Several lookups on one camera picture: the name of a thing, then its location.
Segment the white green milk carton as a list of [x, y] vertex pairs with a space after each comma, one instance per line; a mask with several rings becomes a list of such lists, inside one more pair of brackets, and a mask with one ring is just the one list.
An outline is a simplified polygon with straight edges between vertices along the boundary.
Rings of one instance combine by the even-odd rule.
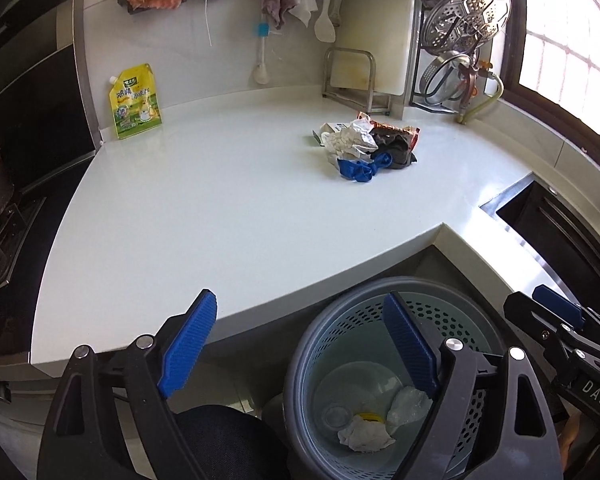
[[327, 137], [340, 132], [346, 125], [345, 122], [325, 122], [320, 128], [312, 131], [312, 136], [319, 146], [325, 146]]

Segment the clear plastic cup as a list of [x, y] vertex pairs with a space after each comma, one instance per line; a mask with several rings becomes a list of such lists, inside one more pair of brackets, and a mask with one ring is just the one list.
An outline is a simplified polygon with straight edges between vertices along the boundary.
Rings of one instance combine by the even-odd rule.
[[331, 403], [321, 411], [321, 421], [329, 431], [340, 431], [346, 428], [353, 418], [352, 412], [344, 405]]

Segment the black sock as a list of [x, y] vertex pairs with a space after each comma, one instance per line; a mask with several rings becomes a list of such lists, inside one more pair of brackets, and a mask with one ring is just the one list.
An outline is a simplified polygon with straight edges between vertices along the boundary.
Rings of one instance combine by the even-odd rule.
[[372, 153], [372, 159], [378, 164], [383, 162], [389, 169], [403, 169], [417, 162], [414, 150], [410, 150], [402, 140], [377, 145], [377, 150]]

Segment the black kitchen sink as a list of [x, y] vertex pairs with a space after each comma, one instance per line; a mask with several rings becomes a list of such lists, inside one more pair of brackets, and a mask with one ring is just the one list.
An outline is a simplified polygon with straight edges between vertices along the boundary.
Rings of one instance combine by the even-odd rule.
[[481, 209], [516, 234], [570, 300], [600, 314], [600, 236], [554, 188], [528, 174]]

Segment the grey perforated trash bin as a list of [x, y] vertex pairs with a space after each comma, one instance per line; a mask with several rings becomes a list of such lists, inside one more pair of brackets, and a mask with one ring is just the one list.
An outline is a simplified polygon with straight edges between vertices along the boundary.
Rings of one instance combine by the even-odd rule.
[[316, 478], [391, 478], [424, 422], [392, 428], [389, 446], [362, 453], [340, 442], [339, 431], [329, 431], [321, 421], [322, 409], [331, 403], [346, 406], [353, 418], [359, 412], [385, 418], [396, 394], [414, 387], [382, 322], [382, 303], [390, 292], [403, 298], [433, 344], [456, 338], [479, 352], [504, 349], [504, 337], [486, 310], [426, 278], [381, 278], [334, 300], [300, 339], [283, 394], [287, 436], [301, 465]]

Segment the yellow green refill pouch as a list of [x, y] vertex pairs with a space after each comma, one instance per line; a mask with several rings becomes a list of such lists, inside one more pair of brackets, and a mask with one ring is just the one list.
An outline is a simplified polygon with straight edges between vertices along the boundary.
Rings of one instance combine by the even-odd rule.
[[148, 63], [109, 78], [108, 94], [114, 131], [119, 140], [162, 124], [155, 75]]

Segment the metal cutting board rack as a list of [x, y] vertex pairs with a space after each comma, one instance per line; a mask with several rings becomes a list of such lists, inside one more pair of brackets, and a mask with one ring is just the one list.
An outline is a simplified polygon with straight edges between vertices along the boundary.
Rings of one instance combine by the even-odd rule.
[[389, 116], [392, 96], [376, 89], [376, 75], [372, 52], [329, 47], [323, 58], [322, 97], [367, 115]]

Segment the glass pot lid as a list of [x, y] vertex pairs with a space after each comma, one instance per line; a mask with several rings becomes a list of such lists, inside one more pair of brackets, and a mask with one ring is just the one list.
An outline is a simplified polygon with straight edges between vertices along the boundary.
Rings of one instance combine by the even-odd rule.
[[459, 101], [469, 88], [472, 57], [449, 51], [438, 55], [420, 77], [419, 95], [427, 104], [440, 105]]

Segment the white bottle brush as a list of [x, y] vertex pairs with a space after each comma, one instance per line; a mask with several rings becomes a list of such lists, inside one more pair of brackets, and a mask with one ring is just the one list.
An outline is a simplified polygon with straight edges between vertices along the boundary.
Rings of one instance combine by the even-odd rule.
[[266, 86], [270, 82], [266, 68], [266, 40], [270, 33], [270, 26], [266, 21], [258, 25], [257, 62], [252, 70], [252, 79], [259, 86]]

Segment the white cutting board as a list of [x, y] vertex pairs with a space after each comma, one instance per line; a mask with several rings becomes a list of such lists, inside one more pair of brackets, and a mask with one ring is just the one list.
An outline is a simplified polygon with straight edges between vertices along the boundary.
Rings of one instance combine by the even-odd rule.
[[342, 0], [336, 47], [367, 50], [377, 63], [376, 89], [404, 91], [415, 0]]

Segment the steel steamer plate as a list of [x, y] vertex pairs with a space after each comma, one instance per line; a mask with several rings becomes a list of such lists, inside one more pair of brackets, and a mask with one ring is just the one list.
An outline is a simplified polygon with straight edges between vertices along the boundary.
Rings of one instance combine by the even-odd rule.
[[428, 14], [420, 46], [429, 54], [471, 54], [489, 42], [509, 17], [510, 0], [441, 0]]

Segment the white rice paddle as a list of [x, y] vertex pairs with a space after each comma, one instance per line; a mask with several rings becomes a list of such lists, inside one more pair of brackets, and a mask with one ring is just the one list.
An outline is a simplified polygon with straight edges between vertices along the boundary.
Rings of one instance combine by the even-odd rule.
[[321, 14], [314, 23], [314, 34], [318, 41], [333, 44], [336, 41], [336, 30], [329, 17], [329, 6], [332, 0], [323, 0]]

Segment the mauve hanging cloth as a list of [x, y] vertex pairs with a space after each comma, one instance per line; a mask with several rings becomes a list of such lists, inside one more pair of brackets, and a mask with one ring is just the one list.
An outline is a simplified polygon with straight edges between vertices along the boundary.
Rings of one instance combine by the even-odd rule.
[[262, 0], [261, 12], [276, 29], [281, 29], [286, 23], [286, 13], [296, 5], [296, 0]]

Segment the white hanging cloth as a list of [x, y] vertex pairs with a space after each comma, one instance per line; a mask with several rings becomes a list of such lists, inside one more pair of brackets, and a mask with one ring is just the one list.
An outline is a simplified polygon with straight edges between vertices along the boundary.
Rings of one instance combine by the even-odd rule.
[[308, 27], [312, 14], [318, 9], [316, 0], [294, 0], [294, 2], [296, 5], [288, 13]]

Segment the window frame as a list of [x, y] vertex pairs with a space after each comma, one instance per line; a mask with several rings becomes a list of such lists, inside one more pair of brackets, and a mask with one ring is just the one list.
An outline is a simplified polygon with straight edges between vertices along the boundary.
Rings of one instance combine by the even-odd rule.
[[505, 99], [600, 165], [600, 0], [512, 0]]

